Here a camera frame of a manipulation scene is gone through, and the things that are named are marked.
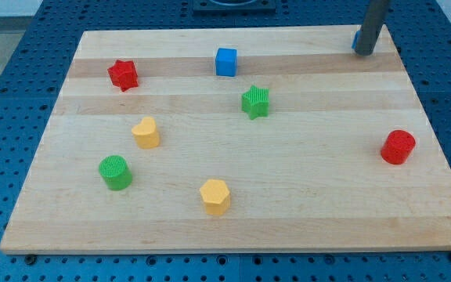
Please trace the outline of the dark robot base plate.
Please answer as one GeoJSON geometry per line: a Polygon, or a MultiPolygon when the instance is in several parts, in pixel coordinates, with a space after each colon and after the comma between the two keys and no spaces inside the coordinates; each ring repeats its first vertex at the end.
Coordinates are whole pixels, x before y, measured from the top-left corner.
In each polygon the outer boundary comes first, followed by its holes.
{"type": "Polygon", "coordinates": [[[274,12],[277,0],[192,0],[194,13],[274,12]]]}

